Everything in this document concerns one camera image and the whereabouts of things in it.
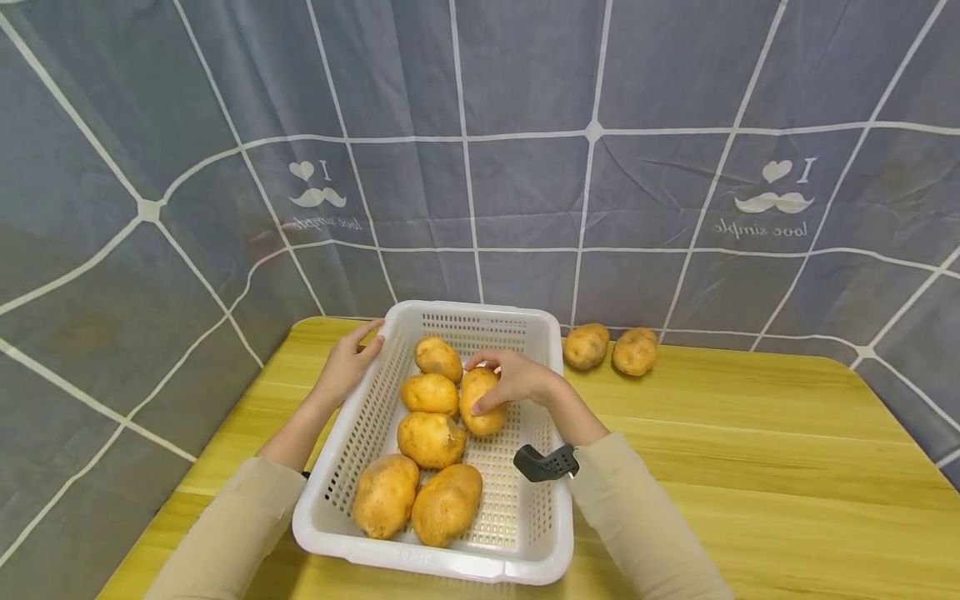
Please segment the black clip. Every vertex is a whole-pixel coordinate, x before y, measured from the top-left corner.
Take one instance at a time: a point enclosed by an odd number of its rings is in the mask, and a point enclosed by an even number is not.
[[[514,455],[514,466],[528,481],[553,481],[567,473],[576,475],[580,464],[573,457],[573,446],[567,444],[543,456],[533,446],[527,444]]]

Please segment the table surface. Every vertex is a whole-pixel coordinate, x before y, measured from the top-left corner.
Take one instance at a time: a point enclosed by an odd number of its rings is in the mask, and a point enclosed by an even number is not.
[[[99,600],[143,596],[213,495],[294,411],[330,347],[355,325],[316,318],[293,328]],[[960,598],[960,495],[839,363],[662,347],[656,368],[639,380],[618,375],[609,360],[566,376],[610,429],[624,432],[740,600]],[[247,597],[630,597],[576,510],[574,531],[570,569],[544,588],[312,556],[288,532]]]

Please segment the potato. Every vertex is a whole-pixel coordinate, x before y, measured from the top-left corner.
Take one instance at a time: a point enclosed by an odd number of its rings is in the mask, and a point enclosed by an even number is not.
[[[414,502],[414,532],[425,545],[446,547],[462,536],[480,508],[483,477],[470,465],[453,465],[426,482]]]
[[[613,345],[613,367],[640,377],[657,362],[657,334],[646,327],[624,331]]]
[[[441,413],[456,417],[460,412],[457,386],[443,375],[426,372],[414,375],[400,387],[400,399],[411,412]]]
[[[440,338],[423,338],[414,348],[414,362],[423,372],[435,372],[453,383],[460,383],[464,368],[460,355]]]
[[[460,386],[460,417],[467,426],[467,431],[478,438],[491,436],[507,424],[507,404],[500,404],[488,413],[483,415],[474,415],[470,412],[477,400],[483,397],[493,386],[497,384],[500,377],[488,367],[477,367],[473,371],[467,371],[464,375],[464,382]]]
[[[420,468],[446,468],[463,456],[467,432],[447,415],[410,413],[396,429],[396,444]]]
[[[592,369],[603,362],[610,332],[600,323],[577,327],[564,340],[564,360],[574,369]]]
[[[381,456],[360,473],[353,522],[368,537],[386,540],[403,529],[413,510],[420,469],[402,454]]]

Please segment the white plastic basket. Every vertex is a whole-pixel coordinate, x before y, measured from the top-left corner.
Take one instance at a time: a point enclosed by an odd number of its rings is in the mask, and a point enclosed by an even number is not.
[[[566,482],[530,483],[513,464],[531,444],[547,454],[563,442],[545,409],[511,405],[507,425],[485,440],[468,437],[463,462],[483,475],[473,525],[447,548],[430,548],[410,525],[391,540],[370,540],[353,523],[353,496],[363,469],[398,452],[396,427],[407,409],[403,381],[418,370],[413,349],[439,336],[466,361],[484,348],[508,348],[563,374],[560,325],[550,314],[510,306],[408,300],[387,313],[380,356],[348,398],[294,511],[303,549],[351,563],[468,579],[542,586],[560,579],[573,556],[573,517]],[[425,471],[421,484],[435,471]]]

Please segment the sleeve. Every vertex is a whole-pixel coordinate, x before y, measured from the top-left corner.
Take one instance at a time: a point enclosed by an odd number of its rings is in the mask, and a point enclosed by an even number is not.
[[[306,481],[262,458],[230,478],[160,570],[145,600],[240,600],[290,525]]]
[[[570,490],[620,571],[644,600],[732,600],[680,512],[627,445],[612,433],[576,448]]]

